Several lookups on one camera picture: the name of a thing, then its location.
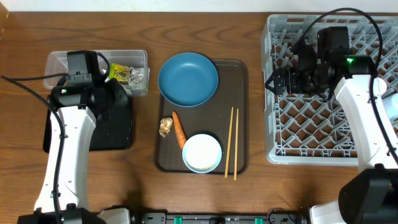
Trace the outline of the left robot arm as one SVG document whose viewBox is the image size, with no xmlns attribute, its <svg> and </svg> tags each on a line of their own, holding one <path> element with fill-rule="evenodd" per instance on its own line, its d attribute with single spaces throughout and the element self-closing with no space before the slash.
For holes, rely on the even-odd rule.
<svg viewBox="0 0 398 224">
<path fill-rule="evenodd" d="M 129 97 L 119 82 L 102 72 L 100 52 L 81 50 L 67 53 L 68 72 L 47 99 L 22 84 L 23 78 L 5 80 L 32 94 L 51 112 L 49 159 L 40 195 L 31 215 L 18 223 L 131 223 L 125 207 L 91 212 L 87 197 L 87 169 L 91 138 L 99 119 L 109 116 Z"/>
</svg>

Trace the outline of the yellow green snack wrapper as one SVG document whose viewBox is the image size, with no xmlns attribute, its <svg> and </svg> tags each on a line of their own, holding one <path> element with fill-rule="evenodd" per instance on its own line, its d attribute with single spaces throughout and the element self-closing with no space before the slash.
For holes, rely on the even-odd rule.
<svg viewBox="0 0 398 224">
<path fill-rule="evenodd" d="M 138 85 L 144 80 L 144 69 L 112 63 L 110 65 L 108 78 L 115 78 L 123 85 Z"/>
</svg>

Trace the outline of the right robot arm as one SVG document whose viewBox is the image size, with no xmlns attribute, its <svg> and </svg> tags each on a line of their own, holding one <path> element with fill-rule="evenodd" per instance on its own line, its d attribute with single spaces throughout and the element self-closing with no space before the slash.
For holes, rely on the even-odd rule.
<svg viewBox="0 0 398 224">
<path fill-rule="evenodd" d="M 397 222 L 397 135 L 382 102 L 397 59 L 397 19 L 340 8 L 322 16 L 273 15 L 261 34 L 267 158 L 299 149 L 290 164 L 343 165 L 351 148 L 358 175 L 336 200 L 314 205 L 309 223 Z"/>
</svg>

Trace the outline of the light blue cup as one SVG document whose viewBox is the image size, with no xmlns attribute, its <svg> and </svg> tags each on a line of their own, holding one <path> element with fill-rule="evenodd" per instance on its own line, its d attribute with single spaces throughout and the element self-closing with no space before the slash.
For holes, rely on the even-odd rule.
<svg viewBox="0 0 398 224">
<path fill-rule="evenodd" d="M 382 100 L 388 118 L 393 122 L 398 117 L 398 93 L 394 93 Z"/>
</svg>

